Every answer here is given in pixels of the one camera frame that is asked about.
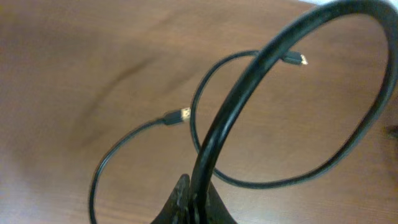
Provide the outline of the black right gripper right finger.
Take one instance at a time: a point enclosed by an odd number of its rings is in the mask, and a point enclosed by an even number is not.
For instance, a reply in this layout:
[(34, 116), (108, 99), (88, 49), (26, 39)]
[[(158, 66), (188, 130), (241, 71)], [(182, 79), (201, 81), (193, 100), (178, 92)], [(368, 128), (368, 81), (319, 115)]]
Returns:
[(209, 224), (237, 224), (212, 183), (207, 191), (205, 210)]

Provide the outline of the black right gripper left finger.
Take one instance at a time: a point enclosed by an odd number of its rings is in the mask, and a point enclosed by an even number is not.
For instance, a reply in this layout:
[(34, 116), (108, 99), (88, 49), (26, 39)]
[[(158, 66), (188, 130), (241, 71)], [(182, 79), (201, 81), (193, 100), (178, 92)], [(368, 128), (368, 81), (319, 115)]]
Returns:
[(173, 188), (169, 198), (160, 213), (151, 224), (188, 224), (190, 223), (188, 209), (188, 193), (190, 178), (182, 174)]

